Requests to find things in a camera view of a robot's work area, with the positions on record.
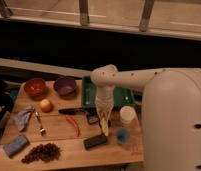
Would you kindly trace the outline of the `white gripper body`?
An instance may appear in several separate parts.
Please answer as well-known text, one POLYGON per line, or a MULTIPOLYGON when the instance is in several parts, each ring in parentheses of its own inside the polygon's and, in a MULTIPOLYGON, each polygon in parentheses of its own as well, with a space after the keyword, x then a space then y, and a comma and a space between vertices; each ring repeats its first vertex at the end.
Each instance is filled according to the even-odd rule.
POLYGON ((111 111, 114 107, 114 87, 104 86, 96 89, 95 105, 98 111, 111 111))

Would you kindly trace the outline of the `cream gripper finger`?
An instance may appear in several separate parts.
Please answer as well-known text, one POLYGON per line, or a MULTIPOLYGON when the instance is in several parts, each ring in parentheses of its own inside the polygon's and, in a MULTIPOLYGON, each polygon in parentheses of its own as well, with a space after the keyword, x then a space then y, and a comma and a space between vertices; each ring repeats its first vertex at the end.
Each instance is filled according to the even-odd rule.
POLYGON ((102 121, 103 118, 104 118, 104 113, 102 110, 97 110, 97 114, 98 114, 98 117, 99 117, 99 121, 102 121))
POLYGON ((106 120, 107 121, 110 119, 111 113, 112 113, 112 109, 107 111, 107 115, 106 115, 106 120))

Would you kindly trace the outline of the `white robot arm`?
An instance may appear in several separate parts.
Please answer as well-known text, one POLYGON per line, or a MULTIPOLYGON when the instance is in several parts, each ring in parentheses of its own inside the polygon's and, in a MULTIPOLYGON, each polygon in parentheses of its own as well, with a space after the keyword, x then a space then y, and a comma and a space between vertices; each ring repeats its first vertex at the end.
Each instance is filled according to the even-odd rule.
POLYGON ((114 86, 142 94, 144 171, 201 171, 201 68, 95 69, 96 107, 114 86))

